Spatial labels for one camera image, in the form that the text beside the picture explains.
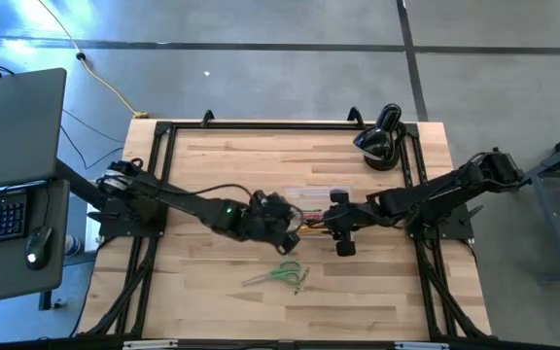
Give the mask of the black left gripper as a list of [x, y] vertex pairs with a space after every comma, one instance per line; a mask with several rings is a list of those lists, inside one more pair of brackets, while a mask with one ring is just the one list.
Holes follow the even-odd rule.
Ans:
[[270, 244], [280, 255], [286, 256], [300, 242], [298, 231], [303, 225], [302, 210], [278, 192], [266, 194], [257, 190], [253, 193], [247, 221], [250, 240]]

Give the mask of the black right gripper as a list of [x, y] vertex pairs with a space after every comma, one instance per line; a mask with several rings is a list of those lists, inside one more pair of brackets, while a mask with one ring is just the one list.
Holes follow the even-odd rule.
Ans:
[[309, 222], [312, 229], [328, 230], [335, 241], [335, 250], [340, 257], [351, 257], [356, 254], [352, 232], [361, 228], [376, 225], [378, 205], [369, 198], [365, 203], [349, 200], [347, 192], [332, 192], [333, 205], [328, 210], [321, 211], [315, 216], [315, 221]]

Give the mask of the clear plastic supply box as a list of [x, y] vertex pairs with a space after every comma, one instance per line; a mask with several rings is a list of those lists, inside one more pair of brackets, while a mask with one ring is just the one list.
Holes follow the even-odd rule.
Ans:
[[[310, 188], [287, 188], [284, 190], [285, 197], [301, 210], [328, 210], [333, 202], [331, 201], [332, 192], [345, 192], [350, 193], [349, 187], [310, 187]], [[304, 214], [304, 224], [299, 229], [307, 229], [309, 222], [321, 221], [316, 220], [317, 214]]]

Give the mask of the green-handled scissors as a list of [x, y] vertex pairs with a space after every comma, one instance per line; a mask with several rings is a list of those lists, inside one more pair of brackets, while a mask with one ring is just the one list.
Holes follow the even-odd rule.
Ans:
[[276, 267], [265, 274], [252, 277], [242, 282], [243, 286], [254, 285], [267, 280], [281, 281], [289, 286], [297, 287], [309, 272], [308, 267], [304, 267], [297, 261], [286, 261], [279, 263]]

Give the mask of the olive green crayon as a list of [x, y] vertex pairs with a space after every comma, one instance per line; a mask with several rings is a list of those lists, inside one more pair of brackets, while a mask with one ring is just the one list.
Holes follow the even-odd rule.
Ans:
[[305, 279], [308, 276], [310, 271], [309, 267], [306, 267], [305, 270], [303, 271], [303, 273], [301, 274], [301, 276], [299, 277], [296, 287], [294, 289], [294, 296], [296, 296], [303, 288], [304, 284], [305, 284]]

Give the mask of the black desk lamp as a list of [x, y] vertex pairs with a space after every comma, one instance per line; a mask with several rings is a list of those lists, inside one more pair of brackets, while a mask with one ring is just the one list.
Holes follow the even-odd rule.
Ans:
[[395, 103], [385, 105], [374, 125], [354, 138], [354, 146], [362, 152], [369, 167], [388, 171], [397, 166], [406, 136], [402, 113], [401, 107]]

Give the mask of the black computer mouse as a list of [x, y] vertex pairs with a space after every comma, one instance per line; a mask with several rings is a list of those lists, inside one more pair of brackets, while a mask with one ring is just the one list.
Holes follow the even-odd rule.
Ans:
[[51, 227], [36, 227], [32, 229], [24, 244], [24, 261], [30, 270], [44, 268], [51, 259]]

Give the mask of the grey laptop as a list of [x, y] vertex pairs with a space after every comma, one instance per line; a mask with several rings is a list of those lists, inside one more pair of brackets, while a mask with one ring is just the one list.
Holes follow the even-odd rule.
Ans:
[[0, 187], [54, 175], [66, 77], [54, 68], [0, 79]]

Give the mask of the black aluminium table frame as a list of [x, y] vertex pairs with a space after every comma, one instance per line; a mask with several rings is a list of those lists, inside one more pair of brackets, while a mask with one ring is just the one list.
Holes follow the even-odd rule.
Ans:
[[[208, 197], [245, 200], [263, 190], [349, 187], [350, 198], [415, 185], [453, 167], [444, 127], [411, 123], [402, 162], [369, 168], [353, 139], [354, 122], [218, 121], [130, 124], [124, 155], [141, 158], [175, 186]], [[416, 243], [393, 227], [355, 234], [342, 258], [326, 235], [301, 235], [294, 257], [310, 271], [302, 290], [277, 280], [243, 286], [281, 257], [263, 243], [238, 243], [171, 210], [147, 282], [133, 294], [121, 329], [145, 338], [260, 340], [425, 340], [455, 329], [434, 288], [419, 273]]]

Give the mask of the silver metal bracket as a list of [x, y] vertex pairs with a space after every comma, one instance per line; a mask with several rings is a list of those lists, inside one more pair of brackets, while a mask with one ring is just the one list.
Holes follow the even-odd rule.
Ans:
[[395, 350], [450, 350], [447, 343], [399, 341], [395, 343]]
[[171, 350], [178, 345], [178, 339], [131, 340], [123, 343], [122, 350]]

